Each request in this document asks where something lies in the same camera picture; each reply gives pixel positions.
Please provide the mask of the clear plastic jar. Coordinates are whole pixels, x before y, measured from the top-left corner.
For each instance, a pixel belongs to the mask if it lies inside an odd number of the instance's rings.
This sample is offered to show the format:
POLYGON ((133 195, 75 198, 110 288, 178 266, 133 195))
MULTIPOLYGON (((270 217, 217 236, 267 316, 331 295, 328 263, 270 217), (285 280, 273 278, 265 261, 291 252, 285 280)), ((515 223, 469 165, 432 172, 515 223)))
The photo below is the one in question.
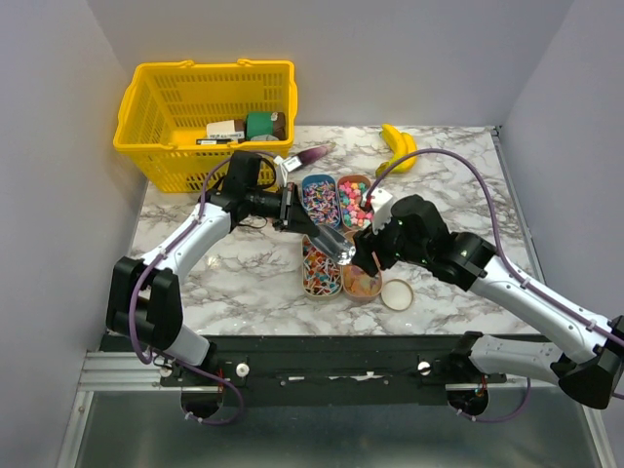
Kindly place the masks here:
POLYGON ((311 244, 340 266, 352 263, 355 245, 330 225, 317 225, 317 233, 309 238, 311 244))

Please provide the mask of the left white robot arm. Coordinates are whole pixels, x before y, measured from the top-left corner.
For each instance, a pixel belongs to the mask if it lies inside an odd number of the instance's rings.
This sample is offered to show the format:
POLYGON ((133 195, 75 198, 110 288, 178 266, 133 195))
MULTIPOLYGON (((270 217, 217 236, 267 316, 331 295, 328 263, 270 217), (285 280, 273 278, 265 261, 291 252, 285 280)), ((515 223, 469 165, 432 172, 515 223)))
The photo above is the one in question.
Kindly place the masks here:
POLYGON ((180 286, 208 250, 250 216, 268 219, 281 232, 317 237, 295 184, 275 192, 258 181, 262 155, 234 151, 218 163, 226 170, 217 182, 204 180, 195 208, 164 242, 140 258, 124 256, 113 267, 106 326, 127 337, 138 359, 155 353, 182 361, 182 372, 196 385, 215 377, 210 342, 183 323, 180 286))

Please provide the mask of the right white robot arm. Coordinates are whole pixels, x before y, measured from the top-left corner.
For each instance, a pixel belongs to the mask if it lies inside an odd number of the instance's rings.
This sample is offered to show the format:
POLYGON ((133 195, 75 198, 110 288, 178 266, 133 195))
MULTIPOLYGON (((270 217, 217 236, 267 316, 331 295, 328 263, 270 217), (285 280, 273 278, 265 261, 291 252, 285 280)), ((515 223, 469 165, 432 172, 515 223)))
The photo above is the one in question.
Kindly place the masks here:
POLYGON ((504 308, 543 343, 468 332, 448 358, 450 374, 513 374, 559 386, 575 402, 604 410, 623 374, 623 320, 609 319, 531 278, 484 238, 448 230, 435 205, 381 189, 367 197, 372 223, 355 235, 353 264, 373 276, 403 262, 504 308))

